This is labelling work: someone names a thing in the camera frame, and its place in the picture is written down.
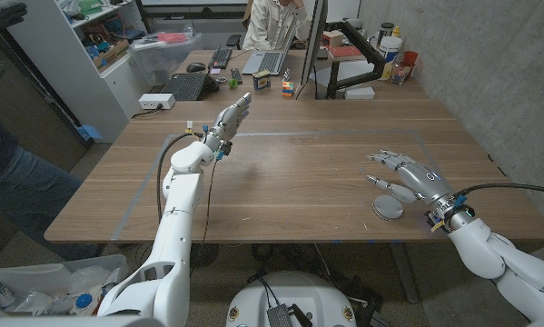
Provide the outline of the standing person's gloved left hand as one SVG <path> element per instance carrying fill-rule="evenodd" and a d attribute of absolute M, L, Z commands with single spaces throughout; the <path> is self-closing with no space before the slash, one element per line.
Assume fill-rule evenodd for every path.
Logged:
<path fill-rule="evenodd" d="M 25 3 L 14 0 L 0 1 L 0 32 L 9 26 L 23 22 L 26 14 Z"/>

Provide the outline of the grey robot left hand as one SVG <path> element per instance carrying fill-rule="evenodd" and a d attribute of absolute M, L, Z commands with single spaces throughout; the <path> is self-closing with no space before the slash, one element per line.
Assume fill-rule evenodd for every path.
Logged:
<path fill-rule="evenodd" d="M 211 129 L 203 136 L 202 142 L 214 152 L 225 148 L 249 113 L 248 108 L 251 101 L 252 94 L 246 93 L 234 104 L 223 109 L 214 120 Z"/>

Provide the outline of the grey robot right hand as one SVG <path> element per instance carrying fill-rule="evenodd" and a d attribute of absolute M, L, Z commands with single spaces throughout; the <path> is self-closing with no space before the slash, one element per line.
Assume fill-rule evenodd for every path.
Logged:
<path fill-rule="evenodd" d="M 400 202 L 415 203 L 423 200 L 426 204 L 432 204 L 453 192 L 440 175 L 406 154 L 380 150 L 378 154 L 367 155 L 367 159 L 383 164 L 398 174 L 403 185 L 389 183 L 372 175 L 367 175 L 366 178 L 371 184 L 388 191 Z"/>

